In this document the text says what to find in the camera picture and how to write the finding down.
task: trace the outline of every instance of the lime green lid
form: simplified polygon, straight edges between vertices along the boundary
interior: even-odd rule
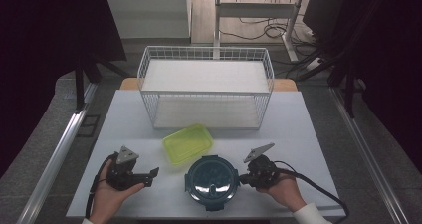
[[[162,143],[170,162],[178,165],[208,151],[213,139],[203,125],[195,124],[165,137]]]

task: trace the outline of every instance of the black cable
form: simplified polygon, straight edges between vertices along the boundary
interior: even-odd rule
[[[280,24],[280,23],[268,24],[267,26],[264,27],[264,33],[269,38],[282,37],[286,33],[286,27],[284,27],[284,26],[285,26],[285,24]],[[277,34],[276,36],[270,35],[268,32],[271,31],[271,30],[276,30],[276,31],[279,32],[279,34]]]
[[[296,72],[296,77],[295,77],[295,81],[297,81],[298,80],[298,77],[299,77],[299,73],[301,73],[304,69],[306,69],[308,66],[306,66],[306,67],[302,67],[302,68],[300,68],[297,72]]]
[[[299,65],[297,65],[297,66],[295,66],[295,67],[293,67],[293,68],[291,68],[291,69],[289,69],[289,71],[286,73],[286,75],[285,75],[285,78],[287,78],[288,76],[289,76],[289,73],[290,72],[292,72],[292,71],[294,71],[294,70],[297,70],[297,69],[299,69],[299,68],[301,68],[303,65],[307,65],[307,62],[309,62],[310,61],[310,59],[312,59],[312,58],[314,58],[314,57],[317,57],[319,54],[321,53],[321,51],[320,50],[318,50],[318,49],[316,49],[315,51],[313,51],[309,56],[307,56],[307,57],[305,57],[305,58],[303,58],[302,60],[301,60],[301,62],[300,62],[300,64]]]
[[[287,64],[287,65],[294,65],[294,66],[302,66],[303,64]],[[278,73],[274,74],[274,77],[277,77],[279,75],[281,75],[282,73],[286,73],[285,74],[285,79],[289,78],[289,73],[291,73],[292,71],[296,70],[297,68],[290,68],[288,70],[284,70],[284,71],[280,71]]]
[[[281,62],[281,61],[277,61],[277,60],[271,60],[271,62],[272,62],[272,63],[280,63],[280,64],[283,64],[283,65],[292,65],[292,66],[294,66],[294,65],[297,65],[297,64],[298,64],[298,63]]]
[[[100,174],[102,174],[103,168],[106,166],[106,163],[108,162],[108,160],[117,158],[117,156],[118,156],[117,152],[108,156],[103,162],[102,166],[100,167],[100,170],[97,173],[96,177],[94,178],[93,185],[91,185],[91,189],[90,189],[90,195],[88,196],[87,207],[85,209],[85,218],[87,219],[90,218],[91,216],[91,207],[93,206],[93,201],[94,201],[94,196],[96,195],[97,186],[99,185],[99,182],[104,181],[104,180],[99,180]]]
[[[299,50],[299,47],[314,47],[315,48],[316,45],[314,45],[314,44],[307,44],[307,43],[298,43],[294,47],[295,47],[296,53],[301,54],[302,56],[307,57],[307,56],[310,56],[313,52],[304,53],[304,52],[302,52],[302,51]]]
[[[294,176],[295,178],[301,179],[304,182],[306,182],[307,184],[309,184],[311,187],[313,187],[314,189],[318,190],[319,192],[321,192],[322,194],[326,195],[327,197],[331,198],[332,200],[334,200],[336,203],[338,203],[338,205],[341,206],[341,208],[344,210],[345,216],[343,218],[340,218],[338,221],[336,221],[335,223],[340,223],[342,221],[344,221],[349,213],[349,210],[347,208],[347,206],[345,205],[344,202],[342,202],[338,197],[332,195],[331,193],[329,193],[328,191],[326,191],[325,189],[323,189],[322,187],[318,186],[316,183],[312,182],[309,178],[307,178],[306,176],[295,172],[295,171],[289,171],[286,169],[281,169],[278,168],[278,171],[283,173],[283,174],[287,174],[287,175],[291,175]]]
[[[294,37],[292,37],[292,40],[298,40],[298,41],[296,41],[296,43],[300,43],[300,44],[309,44],[309,45],[312,45],[312,46],[317,46],[317,44],[316,43],[310,43],[310,42],[305,42],[305,41],[302,41],[301,40],[301,38],[299,37],[299,35],[298,35],[298,32],[296,32],[296,29],[295,29],[295,27],[293,28],[293,32],[295,33],[295,38]]]
[[[243,20],[242,20],[242,18],[239,18],[239,20],[240,20],[242,23],[246,23],[246,24],[257,24],[257,23],[268,22],[269,20],[274,20],[274,18],[267,18],[267,19],[265,19],[265,20],[253,21],[253,22],[245,22],[245,21],[243,21]]]
[[[288,163],[283,162],[283,161],[275,161],[275,163],[277,163],[277,162],[284,164],[285,166],[289,167],[293,172],[296,172],[295,169],[292,168]]]
[[[260,35],[260,36],[258,36],[258,37],[247,38],[247,37],[242,37],[242,36],[239,36],[239,35],[237,35],[237,34],[233,34],[233,33],[226,33],[226,32],[222,32],[221,30],[220,30],[220,33],[221,33],[221,34],[224,34],[224,35],[229,35],[229,36],[238,37],[238,38],[241,38],[241,39],[246,39],[246,40],[255,40],[255,39],[258,39],[258,38],[260,38],[260,37],[262,37],[262,36],[264,36],[264,35],[265,35],[265,33],[263,33],[263,34],[261,34],[261,35]]]

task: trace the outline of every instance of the white wire basket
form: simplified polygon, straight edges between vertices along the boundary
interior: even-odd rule
[[[274,72],[264,48],[147,47],[137,81],[155,128],[258,129]]]

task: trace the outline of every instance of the hand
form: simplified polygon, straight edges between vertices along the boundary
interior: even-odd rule
[[[136,184],[124,191],[117,191],[106,183],[106,174],[111,165],[109,160],[100,174],[100,182],[94,196],[93,212],[89,218],[94,224],[106,223],[118,211],[121,204],[127,197],[140,191],[143,183]]]
[[[282,173],[276,185],[269,189],[257,188],[257,191],[269,194],[278,203],[288,207],[291,212],[296,212],[307,205],[301,197],[296,179],[291,175]]]

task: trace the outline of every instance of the white table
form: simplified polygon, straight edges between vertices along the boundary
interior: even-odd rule
[[[116,216],[139,219],[277,219],[292,216],[287,208],[249,185],[239,187],[224,210],[206,212],[204,206],[184,192],[184,174],[200,157],[172,166],[162,146],[162,139],[175,131],[152,128],[138,91],[116,91],[67,216],[84,216],[94,176],[104,159],[119,151],[122,145],[140,155],[134,173],[147,173],[157,166],[160,170],[152,187],[129,197]],[[266,153],[271,160],[287,162],[337,196],[300,92],[274,92],[260,130],[210,130],[210,133],[214,145],[207,154],[225,158],[239,174],[247,172],[243,158],[251,148],[274,142],[276,145]],[[304,200],[314,202],[323,216],[334,219],[344,216],[334,201],[301,180],[298,184]]]

